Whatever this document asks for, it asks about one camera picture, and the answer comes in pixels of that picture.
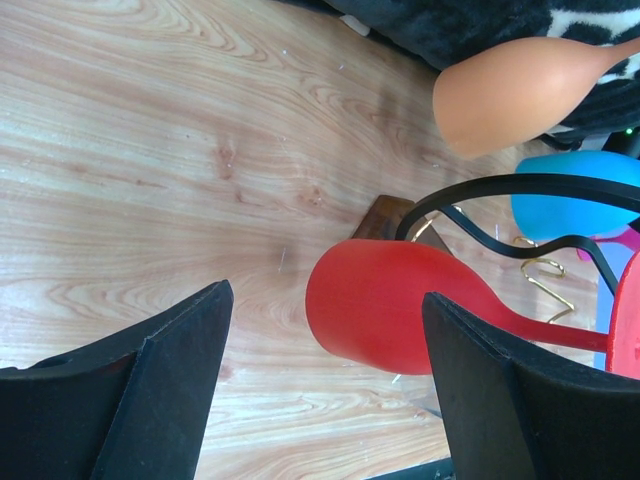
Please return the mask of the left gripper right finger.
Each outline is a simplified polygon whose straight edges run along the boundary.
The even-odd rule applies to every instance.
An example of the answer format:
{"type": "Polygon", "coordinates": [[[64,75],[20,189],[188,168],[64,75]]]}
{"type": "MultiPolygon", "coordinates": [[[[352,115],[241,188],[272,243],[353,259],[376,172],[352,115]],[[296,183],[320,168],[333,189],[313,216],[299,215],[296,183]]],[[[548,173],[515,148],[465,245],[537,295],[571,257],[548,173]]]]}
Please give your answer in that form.
{"type": "Polygon", "coordinates": [[[438,293],[422,316],[457,478],[638,478],[637,380],[554,354],[438,293]]]}

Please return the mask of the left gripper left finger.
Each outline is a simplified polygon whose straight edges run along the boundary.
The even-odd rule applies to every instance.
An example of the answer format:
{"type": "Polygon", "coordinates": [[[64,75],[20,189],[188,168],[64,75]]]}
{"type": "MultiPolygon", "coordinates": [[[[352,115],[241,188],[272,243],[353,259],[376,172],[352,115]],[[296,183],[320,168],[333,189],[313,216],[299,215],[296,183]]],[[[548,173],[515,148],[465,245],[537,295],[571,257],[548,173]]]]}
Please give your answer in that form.
{"type": "Polygon", "coordinates": [[[234,294],[213,283],[168,310],[1,372],[5,479],[191,479],[234,294]]]}

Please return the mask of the red plastic wine glass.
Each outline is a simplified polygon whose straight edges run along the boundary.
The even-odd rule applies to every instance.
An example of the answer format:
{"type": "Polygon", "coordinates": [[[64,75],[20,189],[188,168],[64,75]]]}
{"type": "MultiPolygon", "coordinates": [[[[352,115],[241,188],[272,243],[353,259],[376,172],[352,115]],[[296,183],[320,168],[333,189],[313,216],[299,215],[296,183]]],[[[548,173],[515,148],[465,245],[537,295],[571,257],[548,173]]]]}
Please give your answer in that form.
{"type": "Polygon", "coordinates": [[[614,298],[609,332],[544,323],[507,307],[462,261],[406,241],[349,239],[317,262],[305,311],[328,352],[402,375],[431,373],[422,302],[446,296],[486,322],[525,340],[602,352],[608,372],[639,376],[639,258],[626,265],[614,298]]]}

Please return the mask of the magenta plastic wine glass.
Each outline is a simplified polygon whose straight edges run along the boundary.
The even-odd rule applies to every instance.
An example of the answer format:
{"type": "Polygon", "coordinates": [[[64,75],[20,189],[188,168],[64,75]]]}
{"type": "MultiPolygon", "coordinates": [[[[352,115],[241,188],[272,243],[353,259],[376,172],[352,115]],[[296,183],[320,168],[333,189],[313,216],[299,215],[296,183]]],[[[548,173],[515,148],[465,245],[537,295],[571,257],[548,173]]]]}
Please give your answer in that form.
{"type": "Polygon", "coordinates": [[[639,250],[639,232],[631,227],[590,237],[611,262],[628,261],[639,250]]]}

